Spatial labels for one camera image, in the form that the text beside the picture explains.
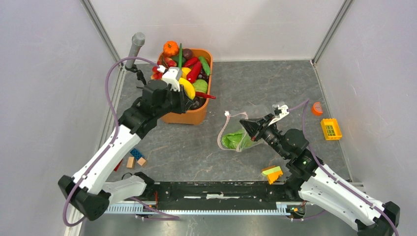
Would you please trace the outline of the yellow orange toy block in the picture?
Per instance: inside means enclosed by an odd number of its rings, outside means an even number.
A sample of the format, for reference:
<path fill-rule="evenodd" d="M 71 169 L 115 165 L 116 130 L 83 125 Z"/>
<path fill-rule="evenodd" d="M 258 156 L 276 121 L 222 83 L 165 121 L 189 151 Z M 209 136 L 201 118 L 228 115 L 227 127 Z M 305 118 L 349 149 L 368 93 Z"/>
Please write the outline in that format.
<path fill-rule="evenodd" d="M 268 180 L 268 183 L 272 185 L 283 175 L 283 171 L 281 170 L 280 166 L 273 165 L 262 169 L 261 175 L 265 176 Z"/>

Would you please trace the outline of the yellow banana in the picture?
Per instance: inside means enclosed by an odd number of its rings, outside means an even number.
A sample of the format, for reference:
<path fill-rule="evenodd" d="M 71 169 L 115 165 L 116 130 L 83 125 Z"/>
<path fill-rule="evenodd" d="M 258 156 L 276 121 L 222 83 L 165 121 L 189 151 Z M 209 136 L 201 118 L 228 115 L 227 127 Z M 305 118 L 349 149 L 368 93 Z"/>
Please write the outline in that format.
<path fill-rule="evenodd" d="M 186 79 L 180 78 L 179 84 L 184 87 L 185 93 L 189 99 L 193 100 L 196 96 L 193 85 Z"/>

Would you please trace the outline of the grey microphone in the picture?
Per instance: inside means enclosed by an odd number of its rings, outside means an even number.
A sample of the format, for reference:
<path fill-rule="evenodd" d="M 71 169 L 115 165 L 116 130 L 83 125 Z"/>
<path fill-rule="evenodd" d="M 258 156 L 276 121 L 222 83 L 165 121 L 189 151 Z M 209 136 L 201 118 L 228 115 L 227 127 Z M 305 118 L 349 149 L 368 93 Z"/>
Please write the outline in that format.
<path fill-rule="evenodd" d="M 128 54 L 128 57 L 136 57 L 140 51 L 140 49 L 145 44 L 146 37 L 142 32 L 137 32 L 132 36 L 131 39 L 131 47 Z M 135 62 L 135 59 L 129 59 L 126 61 L 125 67 L 127 69 L 131 69 L 133 67 L 133 64 Z"/>

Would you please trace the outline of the green napa cabbage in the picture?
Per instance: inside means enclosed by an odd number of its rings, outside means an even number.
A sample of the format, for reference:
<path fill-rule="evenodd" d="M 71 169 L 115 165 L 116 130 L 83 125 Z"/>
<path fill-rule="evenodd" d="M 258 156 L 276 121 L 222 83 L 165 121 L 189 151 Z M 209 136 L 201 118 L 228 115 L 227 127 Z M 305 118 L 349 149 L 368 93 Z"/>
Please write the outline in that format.
<path fill-rule="evenodd" d="M 236 152 L 242 152 L 245 149 L 251 148 L 257 144 L 257 142 L 251 141 L 250 137 L 244 129 L 232 133 L 227 133 L 220 139 L 220 146 L 222 148 L 227 150 L 234 150 Z"/>

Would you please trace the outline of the orange round cap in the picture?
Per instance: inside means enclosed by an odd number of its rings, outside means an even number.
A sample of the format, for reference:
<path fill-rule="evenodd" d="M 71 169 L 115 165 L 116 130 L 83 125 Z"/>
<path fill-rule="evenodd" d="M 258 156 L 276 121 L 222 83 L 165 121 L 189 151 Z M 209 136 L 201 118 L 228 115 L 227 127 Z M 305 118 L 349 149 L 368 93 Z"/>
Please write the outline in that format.
<path fill-rule="evenodd" d="M 315 102 L 311 107 L 311 112 L 315 116 L 321 116 L 323 114 L 323 108 L 320 102 Z"/>

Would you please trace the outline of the green zucchini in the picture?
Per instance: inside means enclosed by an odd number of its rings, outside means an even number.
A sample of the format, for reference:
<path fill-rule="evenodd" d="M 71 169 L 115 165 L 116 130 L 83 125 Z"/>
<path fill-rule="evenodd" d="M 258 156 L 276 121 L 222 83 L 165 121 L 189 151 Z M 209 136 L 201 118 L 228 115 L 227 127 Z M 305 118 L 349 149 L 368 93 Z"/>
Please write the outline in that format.
<path fill-rule="evenodd" d="M 206 60 L 206 58 L 203 57 L 203 56 L 200 56 L 200 57 L 198 57 L 198 59 L 199 59 L 200 63 L 202 64 L 202 68 L 203 68 L 205 74 L 207 76 L 210 76 L 211 75 L 211 68 L 210 68 L 210 65 L 209 65 L 208 61 Z"/>

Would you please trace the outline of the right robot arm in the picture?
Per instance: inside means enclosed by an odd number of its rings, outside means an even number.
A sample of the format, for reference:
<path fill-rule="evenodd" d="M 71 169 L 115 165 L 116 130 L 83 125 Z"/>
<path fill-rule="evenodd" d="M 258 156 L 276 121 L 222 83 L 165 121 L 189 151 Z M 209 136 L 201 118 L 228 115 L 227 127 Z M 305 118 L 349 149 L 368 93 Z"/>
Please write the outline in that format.
<path fill-rule="evenodd" d="M 253 141 L 264 141 L 283 159 L 291 175 L 284 195 L 318 205 L 348 224 L 359 236 L 397 236 L 400 207 L 383 203 L 341 178 L 308 147 L 303 131 L 285 133 L 270 124 L 272 115 L 241 119 L 239 122 Z"/>

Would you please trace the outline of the blue toy brick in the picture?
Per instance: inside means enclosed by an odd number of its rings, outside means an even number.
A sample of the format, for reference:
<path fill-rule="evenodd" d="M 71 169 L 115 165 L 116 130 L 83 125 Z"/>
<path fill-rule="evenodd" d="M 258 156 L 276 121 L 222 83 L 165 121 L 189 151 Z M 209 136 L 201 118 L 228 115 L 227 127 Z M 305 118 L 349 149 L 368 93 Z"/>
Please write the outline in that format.
<path fill-rule="evenodd" d="M 143 157 L 143 155 L 141 154 L 141 152 L 140 151 L 138 151 L 136 148 L 133 148 L 131 151 L 130 151 L 130 154 L 136 159 L 136 160 L 139 160 L 140 158 L 142 158 Z"/>

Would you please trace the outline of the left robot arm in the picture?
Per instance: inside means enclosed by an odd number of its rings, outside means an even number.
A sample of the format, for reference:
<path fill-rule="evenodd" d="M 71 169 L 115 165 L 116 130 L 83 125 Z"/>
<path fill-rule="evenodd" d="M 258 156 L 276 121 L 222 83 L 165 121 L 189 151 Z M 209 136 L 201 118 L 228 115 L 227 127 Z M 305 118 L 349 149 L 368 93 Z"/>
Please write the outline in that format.
<path fill-rule="evenodd" d="M 66 198 L 84 218 L 94 221 L 107 208 L 131 197 L 149 200 L 154 196 L 154 186 L 133 175 L 116 182 L 107 178 L 124 156 L 131 151 L 168 113 L 185 113 L 192 98 L 185 85 L 179 89 L 163 80 L 152 80 L 142 90 L 142 96 L 125 110 L 109 139 L 91 160 L 72 176 L 63 175 L 58 186 Z"/>

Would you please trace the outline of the clear zip top bag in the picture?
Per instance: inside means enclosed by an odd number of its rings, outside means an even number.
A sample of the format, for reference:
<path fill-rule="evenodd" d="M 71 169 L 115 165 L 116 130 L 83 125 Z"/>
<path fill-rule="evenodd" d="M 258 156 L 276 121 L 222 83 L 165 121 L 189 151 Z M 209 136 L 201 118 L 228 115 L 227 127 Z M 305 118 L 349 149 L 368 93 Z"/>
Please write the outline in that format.
<path fill-rule="evenodd" d="M 239 111 L 225 111 L 225 124 L 217 136 L 217 144 L 221 150 L 242 152 L 254 146 L 264 144 L 265 141 L 252 141 L 239 122 L 241 119 L 262 118 L 272 112 L 271 108 L 265 105 L 249 105 Z"/>

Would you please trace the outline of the orange mini pumpkin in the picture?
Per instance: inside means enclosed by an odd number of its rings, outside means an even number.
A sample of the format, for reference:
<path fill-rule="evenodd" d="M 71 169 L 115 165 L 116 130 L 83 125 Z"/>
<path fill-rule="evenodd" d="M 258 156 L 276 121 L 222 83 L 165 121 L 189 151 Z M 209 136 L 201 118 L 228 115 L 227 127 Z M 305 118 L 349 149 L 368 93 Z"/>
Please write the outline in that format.
<path fill-rule="evenodd" d="M 173 57 L 179 54 L 179 45 L 175 41 L 167 41 L 163 45 L 163 55 Z"/>

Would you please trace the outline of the dark grape bunch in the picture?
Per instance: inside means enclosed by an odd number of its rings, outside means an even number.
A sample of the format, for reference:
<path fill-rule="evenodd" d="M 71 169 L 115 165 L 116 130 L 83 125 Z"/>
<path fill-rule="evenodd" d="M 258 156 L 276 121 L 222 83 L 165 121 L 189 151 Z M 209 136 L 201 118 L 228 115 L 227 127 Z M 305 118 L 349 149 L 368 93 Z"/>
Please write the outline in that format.
<path fill-rule="evenodd" d="M 204 72 L 200 72 L 200 74 L 198 75 L 197 79 L 204 80 L 205 82 L 209 83 L 209 81 L 210 81 L 210 75 L 207 75 Z"/>

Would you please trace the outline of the red chili pepper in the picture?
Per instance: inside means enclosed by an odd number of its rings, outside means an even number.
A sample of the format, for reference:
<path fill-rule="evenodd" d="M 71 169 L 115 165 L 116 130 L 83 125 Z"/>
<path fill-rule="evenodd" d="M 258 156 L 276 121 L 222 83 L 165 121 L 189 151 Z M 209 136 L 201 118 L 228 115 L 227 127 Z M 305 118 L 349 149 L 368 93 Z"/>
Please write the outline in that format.
<path fill-rule="evenodd" d="M 195 92 L 195 95 L 197 97 L 201 97 L 201 98 L 204 98 L 204 99 L 216 99 L 216 97 L 213 96 L 213 95 L 209 95 L 209 94 L 206 94 L 206 93 L 203 93 L 203 92 L 198 92 L 198 91 Z"/>

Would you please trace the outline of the yellow plastic crate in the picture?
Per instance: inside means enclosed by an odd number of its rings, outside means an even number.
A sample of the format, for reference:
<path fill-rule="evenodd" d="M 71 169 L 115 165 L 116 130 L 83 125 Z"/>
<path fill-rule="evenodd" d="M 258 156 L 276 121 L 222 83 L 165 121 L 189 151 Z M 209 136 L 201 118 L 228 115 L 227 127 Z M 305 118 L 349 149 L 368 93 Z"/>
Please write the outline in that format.
<path fill-rule="evenodd" d="M 335 141 L 340 140 L 342 138 L 342 133 L 338 125 L 337 119 L 325 118 L 321 120 L 320 124 L 323 130 L 325 140 Z"/>

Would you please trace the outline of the round green cabbage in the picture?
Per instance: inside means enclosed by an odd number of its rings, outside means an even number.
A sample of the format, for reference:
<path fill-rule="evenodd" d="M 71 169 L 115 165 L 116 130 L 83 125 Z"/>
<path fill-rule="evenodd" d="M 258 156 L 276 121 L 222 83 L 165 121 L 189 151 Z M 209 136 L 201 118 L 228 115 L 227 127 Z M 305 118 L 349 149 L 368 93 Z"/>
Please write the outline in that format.
<path fill-rule="evenodd" d="M 197 79 L 192 86 L 196 92 L 201 92 L 207 94 L 208 92 L 208 83 L 203 79 Z"/>

